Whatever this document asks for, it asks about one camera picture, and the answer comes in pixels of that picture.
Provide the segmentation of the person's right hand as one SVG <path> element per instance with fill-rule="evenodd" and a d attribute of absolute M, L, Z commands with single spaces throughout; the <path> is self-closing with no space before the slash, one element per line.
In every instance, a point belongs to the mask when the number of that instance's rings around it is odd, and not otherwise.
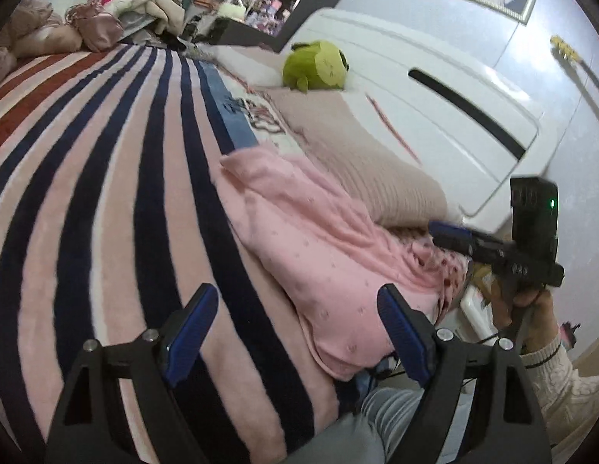
<path fill-rule="evenodd" d="M 520 310 L 528 318 L 520 328 L 522 353 L 530 354 L 544 349 L 560 335 L 560 325 L 554 314 L 553 297 L 549 290 L 526 290 L 513 297 L 508 304 L 502 297 L 502 287 L 498 280 L 491 283 L 490 304 L 492 322 L 502 331 L 512 325 L 513 311 Z"/>

